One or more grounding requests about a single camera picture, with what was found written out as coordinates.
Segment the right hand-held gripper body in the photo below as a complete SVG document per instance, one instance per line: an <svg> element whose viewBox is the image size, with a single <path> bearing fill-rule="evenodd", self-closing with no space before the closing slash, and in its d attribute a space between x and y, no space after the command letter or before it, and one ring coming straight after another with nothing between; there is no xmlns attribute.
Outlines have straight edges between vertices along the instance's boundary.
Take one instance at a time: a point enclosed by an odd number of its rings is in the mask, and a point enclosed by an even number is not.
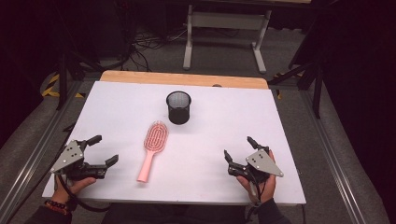
<svg viewBox="0 0 396 224"><path fill-rule="evenodd" d="M254 184L265 182L270 175L279 177L284 176L284 173L270 158L269 153L266 153L264 150L258 150L246 157L246 162L246 165L236 162L231 164L228 163L228 174L233 176L242 176Z"/></svg>

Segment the black mesh pen cup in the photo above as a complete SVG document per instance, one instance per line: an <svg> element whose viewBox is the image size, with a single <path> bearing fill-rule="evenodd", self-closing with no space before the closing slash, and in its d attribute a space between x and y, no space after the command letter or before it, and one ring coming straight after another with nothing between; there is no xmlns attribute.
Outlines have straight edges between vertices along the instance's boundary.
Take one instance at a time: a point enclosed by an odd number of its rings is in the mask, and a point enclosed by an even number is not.
<svg viewBox="0 0 396 224"><path fill-rule="evenodd" d="M184 91L173 91L166 97L168 118L176 124L185 124L190 119L191 97Z"/></svg>

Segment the aluminium floor rail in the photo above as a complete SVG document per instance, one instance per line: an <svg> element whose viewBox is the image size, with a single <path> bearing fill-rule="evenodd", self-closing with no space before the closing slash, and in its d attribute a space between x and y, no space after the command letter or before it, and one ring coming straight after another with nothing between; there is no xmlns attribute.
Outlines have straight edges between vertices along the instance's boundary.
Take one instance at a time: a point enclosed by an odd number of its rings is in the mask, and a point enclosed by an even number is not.
<svg viewBox="0 0 396 224"><path fill-rule="evenodd" d="M70 89L65 93L66 98L63 105L59 110L55 110L53 116L49 120L49 125L41 134L38 143L35 145L33 151L29 154L27 162L21 167L16 180L14 181L11 189L3 202L0 204L0 224L8 224L12 219L12 214L17 210L20 204L20 199L29 184L38 163L41 161L42 156L45 154L49 143L53 138L54 132L59 126L59 123L67 110L67 107L73 101L75 95L82 84L82 81L74 81L70 85Z"/></svg>
<svg viewBox="0 0 396 224"><path fill-rule="evenodd" d="M318 137L322 144L324 157L330 167L335 184L346 206L346 210L350 216L352 224L367 224L352 191L352 187L347 175L341 167L340 162L336 158L330 138L325 131L325 127L323 126L321 120L318 119L314 113L309 93L307 91L301 91L300 95L304 102L304 106L307 109L309 117L311 118L318 133Z"/></svg>

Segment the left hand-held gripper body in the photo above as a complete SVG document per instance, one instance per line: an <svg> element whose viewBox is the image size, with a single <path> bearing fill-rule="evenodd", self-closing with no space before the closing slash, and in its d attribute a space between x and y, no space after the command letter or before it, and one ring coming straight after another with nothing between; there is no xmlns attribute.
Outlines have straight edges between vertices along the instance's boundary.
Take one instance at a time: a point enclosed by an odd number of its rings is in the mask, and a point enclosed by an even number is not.
<svg viewBox="0 0 396 224"><path fill-rule="evenodd" d="M78 145L78 140L70 141L50 168L50 172L65 175L70 180L82 180L87 177L103 179L106 175L106 165L90 165L85 162L85 148Z"/></svg>

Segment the white table board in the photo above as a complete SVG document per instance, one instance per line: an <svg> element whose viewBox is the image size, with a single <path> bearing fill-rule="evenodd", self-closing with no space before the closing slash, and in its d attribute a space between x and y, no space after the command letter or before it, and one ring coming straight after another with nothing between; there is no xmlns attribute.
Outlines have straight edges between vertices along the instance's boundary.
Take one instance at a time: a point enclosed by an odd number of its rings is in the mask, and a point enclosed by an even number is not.
<svg viewBox="0 0 396 224"><path fill-rule="evenodd" d="M244 163L253 148L252 137L271 148L283 175L276 181L279 204L301 204L304 191L271 91L225 87L185 86L191 97L190 119L168 123L165 149L156 154L148 180L138 181L146 157L144 140L156 120L168 122L166 96L174 85L97 81L70 137L102 135L88 147L85 160L101 164L112 156L118 162L104 179L84 189L80 198L102 202L247 204L249 197L228 174L224 159Z"/></svg>

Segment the pink hairbrush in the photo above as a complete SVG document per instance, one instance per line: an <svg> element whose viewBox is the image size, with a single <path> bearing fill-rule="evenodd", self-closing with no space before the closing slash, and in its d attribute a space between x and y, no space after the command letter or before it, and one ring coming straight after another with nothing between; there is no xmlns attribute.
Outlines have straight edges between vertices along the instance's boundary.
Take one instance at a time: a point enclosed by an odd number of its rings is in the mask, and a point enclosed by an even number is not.
<svg viewBox="0 0 396 224"><path fill-rule="evenodd" d="M153 157L156 153L164 150L168 138L168 129L162 121L155 121L148 129L144 141L144 149L147 155L142 164L137 181L146 183L149 179L149 172Z"/></svg>

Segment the yellow black hazard tape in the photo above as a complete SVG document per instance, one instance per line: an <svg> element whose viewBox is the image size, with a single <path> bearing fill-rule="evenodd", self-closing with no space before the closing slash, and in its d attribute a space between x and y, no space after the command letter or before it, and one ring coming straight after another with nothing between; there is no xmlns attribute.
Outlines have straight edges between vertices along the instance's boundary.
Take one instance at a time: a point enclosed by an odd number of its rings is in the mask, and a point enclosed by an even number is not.
<svg viewBox="0 0 396 224"><path fill-rule="evenodd" d="M47 87L42 91L41 95L43 97L50 96L50 97L59 97L60 93L57 91L54 91L53 88L56 84L56 82L60 79L59 74L55 74L52 76L52 78L49 80L49 83Z"/></svg>

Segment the person's dark lap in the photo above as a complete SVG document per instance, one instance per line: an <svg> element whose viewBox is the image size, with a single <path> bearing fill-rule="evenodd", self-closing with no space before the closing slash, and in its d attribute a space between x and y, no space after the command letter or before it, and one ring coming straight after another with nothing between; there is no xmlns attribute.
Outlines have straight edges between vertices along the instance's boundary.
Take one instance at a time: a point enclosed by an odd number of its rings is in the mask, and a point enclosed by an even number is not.
<svg viewBox="0 0 396 224"><path fill-rule="evenodd" d="M245 224L245 206L113 203L101 224Z"/></svg>

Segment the wooden table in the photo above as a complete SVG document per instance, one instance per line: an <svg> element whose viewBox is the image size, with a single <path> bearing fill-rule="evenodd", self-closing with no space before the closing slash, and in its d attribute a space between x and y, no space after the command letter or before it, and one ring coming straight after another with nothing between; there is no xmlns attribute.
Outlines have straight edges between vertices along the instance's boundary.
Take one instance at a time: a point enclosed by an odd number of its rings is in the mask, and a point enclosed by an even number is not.
<svg viewBox="0 0 396 224"><path fill-rule="evenodd" d="M227 77L195 74L107 70L101 75L100 80L109 82L268 90L268 84L266 80L261 77Z"/></svg>

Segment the grey metal table frame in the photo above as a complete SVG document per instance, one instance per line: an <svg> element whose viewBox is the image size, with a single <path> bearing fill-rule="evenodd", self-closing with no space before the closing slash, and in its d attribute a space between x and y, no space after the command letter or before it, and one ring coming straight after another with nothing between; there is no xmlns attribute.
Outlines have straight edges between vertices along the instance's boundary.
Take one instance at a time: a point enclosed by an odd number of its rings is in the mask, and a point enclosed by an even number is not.
<svg viewBox="0 0 396 224"><path fill-rule="evenodd" d="M267 69L264 64L261 48L271 15L271 10L266 10L262 15L200 12L195 11L193 6L189 5L187 15L187 42L184 53L183 68L185 70L189 70L191 68L192 29L194 27L257 30L257 40L251 43L251 47L259 72L265 74Z"/></svg>

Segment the person's left hand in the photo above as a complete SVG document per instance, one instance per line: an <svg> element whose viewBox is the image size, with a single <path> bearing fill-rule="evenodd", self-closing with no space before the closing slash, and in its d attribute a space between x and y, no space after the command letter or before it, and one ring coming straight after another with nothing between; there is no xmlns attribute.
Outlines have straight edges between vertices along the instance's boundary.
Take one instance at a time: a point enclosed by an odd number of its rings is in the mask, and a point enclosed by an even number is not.
<svg viewBox="0 0 396 224"><path fill-rule="evenodd" d="M61 204L66 204L70 200L69 193L66 191L64 186L62 185L61 181L63 179L61 177L56 177L56 190L54 191L51 200L56 202L56 203L61 203ZM89 185L92 185L96 182L96 179L93 177L87 177L85 179L75 181L71 186L68 186L69 191L77 195L79 194L83 189L87 188Z"/></svg>

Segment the person's right hand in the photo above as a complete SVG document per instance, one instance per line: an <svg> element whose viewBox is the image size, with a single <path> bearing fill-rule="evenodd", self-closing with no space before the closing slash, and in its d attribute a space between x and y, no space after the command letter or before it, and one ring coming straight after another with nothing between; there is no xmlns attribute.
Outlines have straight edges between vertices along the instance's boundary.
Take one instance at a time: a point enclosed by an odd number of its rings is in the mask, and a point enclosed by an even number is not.
<svg viewBox="0 0 396 224"><path fill-rule="evenodd" d="M276 189L276 177L274 175L270 175L265 183L260 183L259 192L254 191L244 177L238 176L236 180L247 191L247 195L252 203L265 203L274 198Z"/></svg>

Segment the black metal stand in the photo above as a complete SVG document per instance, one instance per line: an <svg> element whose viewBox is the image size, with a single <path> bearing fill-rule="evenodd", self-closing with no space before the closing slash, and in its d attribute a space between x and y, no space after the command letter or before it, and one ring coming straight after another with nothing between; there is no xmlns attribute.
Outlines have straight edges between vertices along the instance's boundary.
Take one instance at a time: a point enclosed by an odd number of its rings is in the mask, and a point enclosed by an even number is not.
<svg viewBox="0 0 396 224"><path fill-rule="evenodd" d="M64 51L60 54L58 60L59 88L60 97L57 109L60 110L66 104L68 99L67 78L82 81L85 77L85 70L82 64L85 63L94 72L103 73L105 68L98 63L94 63L73 50Z"/></svg>
<svg viewBox="0 0 396 224"><path fill-rule="evenodd" d="M307 91L312 83L315 83L314 95L312 100L312 110L317 119L320 118L319 114L319 105L320 105L320 96L321 96L321 88L322 88L322 80L323 73L321 70L320 62L318 60L314 60L309 63L305 63L303 65L297 66L296 68L291 69L289 72L274 77L270 81L268 81L269 86L275 86L291 77L297 76L301 74L302 76L297 81L297 88L300 91Z"/></svg>

